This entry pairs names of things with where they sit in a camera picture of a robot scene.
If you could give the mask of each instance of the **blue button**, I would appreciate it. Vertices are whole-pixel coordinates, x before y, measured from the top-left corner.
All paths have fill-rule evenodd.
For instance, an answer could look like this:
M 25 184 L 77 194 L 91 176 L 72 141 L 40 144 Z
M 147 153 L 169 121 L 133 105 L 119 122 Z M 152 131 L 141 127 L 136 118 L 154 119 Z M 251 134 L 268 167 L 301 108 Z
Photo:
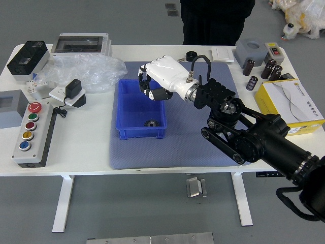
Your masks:
M 30 147 L 31 147 L 31 144 L 28 141 L 23 141 L 22 143 L 19 144 L 19 149 L 22 151 L 27 151 L 30 149 Z

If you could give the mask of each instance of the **yellow button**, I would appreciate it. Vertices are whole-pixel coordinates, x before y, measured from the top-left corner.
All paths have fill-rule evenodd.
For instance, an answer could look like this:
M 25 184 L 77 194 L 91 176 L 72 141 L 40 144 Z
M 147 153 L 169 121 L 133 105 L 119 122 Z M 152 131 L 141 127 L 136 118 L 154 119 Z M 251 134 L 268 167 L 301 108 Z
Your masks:
M 29 141 L 32 140 L 34 137 L 34 134 L 31 131 L 26 131 L 24 134 L 22 134 L 22 139 Z

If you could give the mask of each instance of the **person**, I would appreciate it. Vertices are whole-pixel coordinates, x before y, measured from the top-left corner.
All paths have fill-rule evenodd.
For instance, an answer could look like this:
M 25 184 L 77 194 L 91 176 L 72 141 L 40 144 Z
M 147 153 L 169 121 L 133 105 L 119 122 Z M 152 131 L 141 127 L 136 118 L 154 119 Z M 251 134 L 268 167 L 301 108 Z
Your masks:
M 234 46 L 255 0 L 180 0 L 183 45 Z

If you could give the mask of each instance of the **red button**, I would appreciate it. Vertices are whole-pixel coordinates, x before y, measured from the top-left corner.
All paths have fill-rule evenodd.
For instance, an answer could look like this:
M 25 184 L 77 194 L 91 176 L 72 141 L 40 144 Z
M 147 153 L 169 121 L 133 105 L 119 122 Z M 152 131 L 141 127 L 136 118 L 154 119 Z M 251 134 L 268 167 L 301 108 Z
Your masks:
M 32 113 L 38 113 L 42 110 L 42 104 L 40 104 L 38 102 L 31 103 L 28 106 L 28 110 L 29 110 L 29 112 L 32 112 Z
M 36 124 L 34 122 L 28 122 L 25 125 L 25 129 L 28 130 L 28 131 L 33 131 L 33 130 L 36 129 Z

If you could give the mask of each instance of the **gray floor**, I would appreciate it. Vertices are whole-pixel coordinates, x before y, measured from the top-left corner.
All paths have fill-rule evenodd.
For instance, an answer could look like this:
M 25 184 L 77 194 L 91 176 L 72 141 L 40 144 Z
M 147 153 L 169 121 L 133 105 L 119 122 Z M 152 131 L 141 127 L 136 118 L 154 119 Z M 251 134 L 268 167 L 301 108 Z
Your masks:
M 180 17 L 166 1 L 1 1 L 0 67 L 28 40 L 53 43 L 59 33 L 109 33 L 113 44 L 179 45 Z M 242 38 L 277 42 L 322 114 L 325 35 L 280 39 L 284 14 L 256 0 Z M 284 178 L 244 173 L 254 222 L 241 227 L 231 176 L 204 174 L 208 197 L 189 199 L 185 174 L 77 176 L 65 233 L 51 233 L 62 179 L 0 177 L 0 243 L 86 243 L 88 238 L 213 232 L 215 243 L 324 243 L 324 223 L 299 219 L 275 196 Z

